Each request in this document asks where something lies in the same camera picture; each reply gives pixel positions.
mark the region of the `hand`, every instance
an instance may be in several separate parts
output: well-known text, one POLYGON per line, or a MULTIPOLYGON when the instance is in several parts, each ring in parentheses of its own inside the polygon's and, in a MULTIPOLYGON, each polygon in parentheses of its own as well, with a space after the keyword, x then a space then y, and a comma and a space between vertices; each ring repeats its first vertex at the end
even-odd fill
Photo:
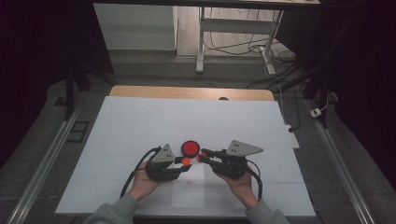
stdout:
POLYGON ((129 191, 131 196, 138 202, 150 195, 150 193, 161 185, 161 183, 157 183, 149 178, 145 170, 146 163, 147 162, 144 161, 140 164, 139 169, 136 171, 136 174, 134 174, 134 183, 129 191))
POLYGON ((233 195, 239 199, 247 210, 253 208, 259 202, 251 189, 251 175, 248 172, 236 179, 231 179, 225 175, 218 176, 228 184, 233 195))

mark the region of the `white wall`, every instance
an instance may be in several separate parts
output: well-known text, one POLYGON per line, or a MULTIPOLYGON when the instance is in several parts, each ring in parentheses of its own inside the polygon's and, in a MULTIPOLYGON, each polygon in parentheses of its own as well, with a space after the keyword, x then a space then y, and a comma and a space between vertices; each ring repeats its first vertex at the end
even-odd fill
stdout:
POLYGON ((176 49, 176 7, 93 5, 107 49, 176 49))

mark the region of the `gray bracket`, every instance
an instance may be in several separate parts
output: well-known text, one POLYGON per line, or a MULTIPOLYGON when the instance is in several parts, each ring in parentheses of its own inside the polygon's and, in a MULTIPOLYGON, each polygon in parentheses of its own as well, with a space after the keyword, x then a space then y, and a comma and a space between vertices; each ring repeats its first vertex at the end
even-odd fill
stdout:
POLYGON ((169 147, 169 144, 166 144, 161 150, 154 156, 151 160, 152 163, 159 162, 173 162, 175 160, 175 156, 172 152, 172 149, 169 147))
POLYGON ((244 157, 259 152, 264 152, 264 149, 233 140, 228 147, 226 154, 230 156, 244 157))

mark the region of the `gray sleeve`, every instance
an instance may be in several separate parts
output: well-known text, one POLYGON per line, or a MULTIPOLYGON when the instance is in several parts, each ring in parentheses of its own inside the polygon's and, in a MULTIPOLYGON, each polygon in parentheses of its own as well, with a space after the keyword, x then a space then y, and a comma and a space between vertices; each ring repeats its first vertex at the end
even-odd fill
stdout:
POLYGON ((132 224, 132 217, 137 206, 137 201, 126 193, 113 205, 102 204, 84 221, 84 224, 132 224))
POLYGON ((288 224, 280 210, 272 211, 264 200, 245 213, 252 224, 288 224))

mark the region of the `metal frame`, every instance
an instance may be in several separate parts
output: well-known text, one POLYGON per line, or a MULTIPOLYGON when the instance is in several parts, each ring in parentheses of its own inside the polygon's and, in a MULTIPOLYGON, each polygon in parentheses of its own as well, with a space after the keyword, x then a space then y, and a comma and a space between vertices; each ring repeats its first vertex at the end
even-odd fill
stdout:
POLYGON ((204 32, 233 33, 233 34, 258 34, 268 35, 265 48, 261 48, 264 66, 269 75, 275 75, 276 71, 269 55, 271 45, 274 41, 277 27, 283 11, 275 11, 273 21, 241 21, 226 19, 206 19, 205 7, 201 7, 199 43, 197 52, 196 73, 204 72, 204 32))
POLYGON ((7 224, 17 224, 23 223, 29 214, 30 209, 35 202, 35 198, 37 197, 41 187, 47 179, 48 174, 50 173, 50 169, 58 157, 59 152, 61 151, 62 146, 64 145, 64 141, 66 140, 67 135, 69 134, 71 128, 73 127, 73 123, 76 120, 79 111, 81 110, 84 102, 86 100, 86 93, 82 93, 80 97, 77 98, 78 105, 74 112, 70 115, 69 120, 65 120, 61 125, 61 128, 57 132, 55 138, 53 139, 49 149, 41 160, 40 164, 38 164, 35 173, 33 174, 29 184, 24 190, 20 200, 15 206, 14 210, 9 217, 7 224))
MULTIPOLYGON (((309 103, 308 100, 305 100, 305 103, 309 110, 314 109, 313 106, 309 103)), ((329 152, 329 156, 332 159, 332 163, 334 164, 335 170, 340 176, 341 181, 343 182, 346 193, 349 195, 350 200, 355 207, 356 213, 358 214, 361 223, 363 224, 375 224, 375 221, 370 213, 370 210, 361 196, 361 191, 358 186, 355 184, 352 175, 347 169, 344 160, 338 151, 337 146, 332 140, 332 136, 329 133, 328 129, 323 128, 321 122, 316 119, 315 125, 317 127, 318 133, 329 152)))

